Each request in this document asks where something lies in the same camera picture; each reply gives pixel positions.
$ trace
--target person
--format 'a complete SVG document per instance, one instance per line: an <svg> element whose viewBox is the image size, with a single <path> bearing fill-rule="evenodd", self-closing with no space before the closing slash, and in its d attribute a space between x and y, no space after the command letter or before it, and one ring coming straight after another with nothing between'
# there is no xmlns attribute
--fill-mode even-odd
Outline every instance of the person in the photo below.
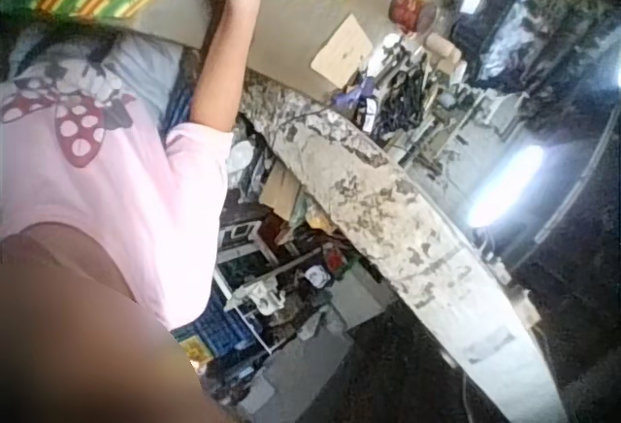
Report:
<svg viewBox="0 0 621 423"><path fill-rule="evenodd" d="M24 420L228 421L168 331L209 299L259 6L226 0L164 145L105 65L52 58L2 85L2 375Z"/></svg>

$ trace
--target clutter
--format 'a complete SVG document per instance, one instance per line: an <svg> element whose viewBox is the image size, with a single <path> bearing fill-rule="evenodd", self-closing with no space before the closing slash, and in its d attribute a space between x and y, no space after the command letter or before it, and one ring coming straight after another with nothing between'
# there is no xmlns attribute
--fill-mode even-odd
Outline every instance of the clutter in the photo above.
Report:
<svg viewBox="0 0 621 423"><path fill-rule="evenodd" d="M392 0L388 16L405 33L415 33L418 16L423 7L424 3L421 0Z"/></svg>
<svg viewBox="0 0 621 423"><path fill-rule="evenodd" d="M322 289L330 282L330 275L321 265L311 266L304 273L304 277L317 289Z"/></svg>
<svg viewBox="0 0 621 423"><path fill-rule="evenodd" d="M431 63L439 71L450 77L456 73L455 78L463 78L467 66L462 63L462 51L455 45L437 33L430 33L423 46L429 52Z"/></svg>
<svg viewBox="0 0 621 423"><path fill-rule="evenodd" d="M424 113L424 86L424 73L420 68L399 72L393 78L371 133L374 141L385 141L397 130L408 131L420 125Z"/></svg>
<svg viewBox="0 0 621 423"><path fill-rule="evenodd" d="M213 355L198 335L179 342L197 374L204 374Z"/></svg>
<svg viewBox="0 0 621 423"><path fill-rule="evenodd" d="M314 337L317 329L319 328L321 316L323 316L323 313L321 311L318 311L313 316L311 316L300 329L298 329L298 338L300 338L300 341L308 341L309 339Z"/></svg>
<svg viewBox="0 0 621 423"><path fill-rule="evenodd" d="M337 230L328 214L312 198L307 198L306 220L312 229L320 229L328 235Z"/></svg>
<svg viewBox="0 0 621 423"><path fill-rule="evenodd" d="M250 140L244 140L233 145L231 153L226 160L226 174L228 175L229 188L236 188L244 169L249 166L254 156L254 146Z"/></svg>
<svg viewBox="0 0 621 423"><path fill-rule="evenodd" d="M259 203L274 209L274 213L288 221L291 218L302 184L281 161L278 161L265 182Z"/></svg>
<svg viewBox="0 0 621 423"><path fill-rule="evenodd" d="M251 284L245 294L264 316L269 316L284 308L284 292L278 292L278 282L275 277Z"/></svg>
<svg viewBox="0 0 621 423"><path fill-rule="evenodd" d="M339 27L310 66L338 88L344 88L362 61L373 51L373 44L354 15Z"/></svg>
<svg viewBox="0 0 621 423"><path fill-rule="evenodd" d="M328 271L333 275L339 274L347 265L347 259L343 253L331 243L323 246L323 259L326 262Z"/></svg>

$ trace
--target cables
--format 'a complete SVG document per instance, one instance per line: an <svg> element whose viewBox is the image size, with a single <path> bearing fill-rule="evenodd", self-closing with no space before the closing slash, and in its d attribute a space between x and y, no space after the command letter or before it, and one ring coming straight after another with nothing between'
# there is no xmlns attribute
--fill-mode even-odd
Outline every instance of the cables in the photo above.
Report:
<svg viewBox="0 0 621 423"><path fill-rule="evenodd" d="M270 149L274 150L274 145L276 144L276 138L278 137L278 132L280 132L285 126L287 126L288 124L290 124L291 122L294 122L298 119L305 119L311 115L320 115L322 113L325 113L326 111L328 111L330 109L329 106L324 106L323 108L321 108L318 111L311 111L309 113L304 113L304 114L300 114L300 115L295 115L293 117L289 117L288 119L284 120L281 124L279 124L276 129L274 130L274 139L272 140L272 144L270 145Z"/></svg>
<svg viewBox="0 0 621 423"><path fill-rule="evenodd" d="M468 375L466 372L463 372L463 382L462 382L462 404L464 405L464 411L466 412L466 417L468 418L468 423L474 423L473 411L470 408L470 404L468 403Z"/></svg>

